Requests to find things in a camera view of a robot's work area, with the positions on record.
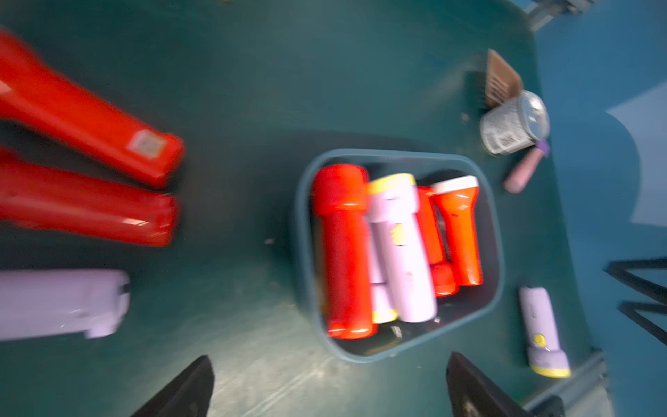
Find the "red flashlight group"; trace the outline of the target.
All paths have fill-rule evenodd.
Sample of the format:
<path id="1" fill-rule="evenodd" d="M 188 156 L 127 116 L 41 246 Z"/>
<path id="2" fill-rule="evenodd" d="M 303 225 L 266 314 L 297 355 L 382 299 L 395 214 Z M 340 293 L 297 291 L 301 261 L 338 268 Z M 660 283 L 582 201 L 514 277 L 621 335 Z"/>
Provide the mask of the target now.
<path id="1" fill-rule="evenodd" d="M 368 267 L 367 172 L 358 165 L 330 165 L 318 171 L 312 208 L 321 221 L 328 302 L 328 334 L 359 340 L 373 335 Z"/>

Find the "teal plastic storage box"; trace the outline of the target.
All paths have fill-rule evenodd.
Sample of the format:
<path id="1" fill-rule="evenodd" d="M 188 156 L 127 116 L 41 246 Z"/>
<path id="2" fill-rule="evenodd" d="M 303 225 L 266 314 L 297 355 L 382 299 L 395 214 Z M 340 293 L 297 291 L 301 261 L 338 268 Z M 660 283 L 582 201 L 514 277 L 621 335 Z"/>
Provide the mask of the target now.
<path id="1" fill-rule="evenodd" d="M 325 166 L 351 163 L 366 168 L 372 177 L 407 172 L 418 180 L 446 180 L 456 175 L 474 175 L 479 180 L 479 198 L 474 210 L 483 283 L 467 288 L 439 303 L 432 321 L 399 322 L 396 335 L 388 324 L 376 335 L 345 341 L 328 336 L 326 317 L 321 310 L 323 283 L 318 275 L 315 250 L 321 240 L 314 238 L 311 215 L 311 186 Z M 484 172 L 473 160 L 455 154 L 385 149 L 333 149 L 316 156 L 303 170 L 295 191 L 290 221 L 291 247 L 298 274 L 295 283 L 298 303 L 314 327 L 320 342 L 334 356 L 352 363 L 374 363 L 401 354 L 456 328 L 489 314 L 500 302 L 505 288 L 505 254 L 493 190 Z"/>

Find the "light purple flashlight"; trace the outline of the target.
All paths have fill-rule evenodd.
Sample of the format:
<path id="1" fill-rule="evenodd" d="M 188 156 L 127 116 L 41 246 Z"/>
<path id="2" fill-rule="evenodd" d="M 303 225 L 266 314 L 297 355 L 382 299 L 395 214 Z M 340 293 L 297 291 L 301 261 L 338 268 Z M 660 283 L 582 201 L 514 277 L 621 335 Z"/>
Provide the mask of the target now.
<path id="1" fill-rule="evenodd" d="M 383 269 L 380 267 L 377 248 L 371 228 L 367 225 L 368 269 L 371 286 L 373 323 L 382 324 L 395 321 L 398 313 L 390 294 Z"/>

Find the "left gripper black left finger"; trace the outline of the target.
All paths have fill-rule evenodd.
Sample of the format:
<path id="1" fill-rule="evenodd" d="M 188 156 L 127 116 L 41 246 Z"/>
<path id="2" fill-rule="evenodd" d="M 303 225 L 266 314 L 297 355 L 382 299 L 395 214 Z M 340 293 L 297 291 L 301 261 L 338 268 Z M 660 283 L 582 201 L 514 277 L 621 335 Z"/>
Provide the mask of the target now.
<path id="1" fill-rule="evenodd" d="M 207 355 L 202 355 L 147 401 L 132 417 L 203 417 L 215 386 L 215 374 Z"/>

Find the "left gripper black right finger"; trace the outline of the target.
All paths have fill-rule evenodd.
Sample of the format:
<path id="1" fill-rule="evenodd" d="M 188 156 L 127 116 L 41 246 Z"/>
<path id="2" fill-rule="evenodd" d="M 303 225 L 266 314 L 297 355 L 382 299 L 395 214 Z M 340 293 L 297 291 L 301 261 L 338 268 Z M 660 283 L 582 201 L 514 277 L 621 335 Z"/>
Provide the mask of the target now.
<path id="1" fill-rule="evenodd" d="M 462 353 L 452 352 L 446 382 L 453 416 L 531 416 Z"/>

